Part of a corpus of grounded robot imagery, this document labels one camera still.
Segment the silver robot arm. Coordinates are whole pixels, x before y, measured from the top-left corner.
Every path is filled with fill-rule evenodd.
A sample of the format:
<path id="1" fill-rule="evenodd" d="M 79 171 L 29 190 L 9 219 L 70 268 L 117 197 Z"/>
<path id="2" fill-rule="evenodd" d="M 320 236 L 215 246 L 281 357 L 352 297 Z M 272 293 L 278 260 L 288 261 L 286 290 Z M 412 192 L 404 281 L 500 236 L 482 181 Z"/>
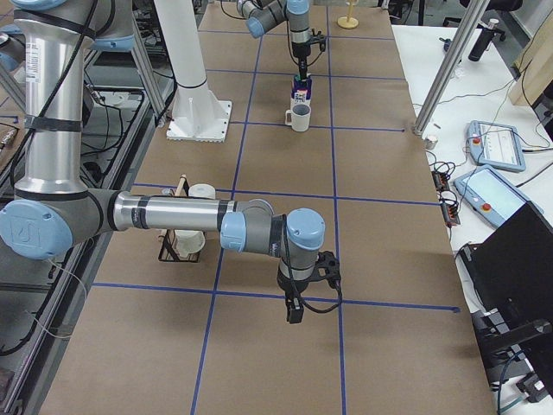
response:
<path id="1" fill-rule="evenodd" d="M 312 209 L 285 215 L 269 203 L 132 195 L 80 179 L 84 53 L 134 46 L 129 1 L 18 1 L 25 38 L 27 149 L 15 198 L 1 212 L 1 237 L 28 259 L 50 259 L 110 231 L 216 231 L 226 250 L 279 259 L 287 319 L 299 323 L 302 293 L 325 258 L 325 223 Z"/>
<path id="2" fill-rule="evenodd" d="M 237 12 L 254 38 L 269 33 L 283 22 L 289 25 L 292 55 L 297 59 L 300 80 L 308 78 L 312 32 L 309 1 L 237 1 Z"/>

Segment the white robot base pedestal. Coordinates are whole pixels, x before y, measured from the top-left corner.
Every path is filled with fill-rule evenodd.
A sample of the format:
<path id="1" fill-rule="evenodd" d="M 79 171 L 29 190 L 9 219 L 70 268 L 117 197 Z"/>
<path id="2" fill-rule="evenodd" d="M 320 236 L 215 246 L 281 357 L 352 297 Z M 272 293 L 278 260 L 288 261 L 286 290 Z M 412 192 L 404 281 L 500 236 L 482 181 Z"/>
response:
<path id="1" fill-rule="evenodd" d="M 223 142 L 232 103 L 210 90 L 192 3 L 155 0 L 155 7 L 177 85 L 167 138 Z"/>

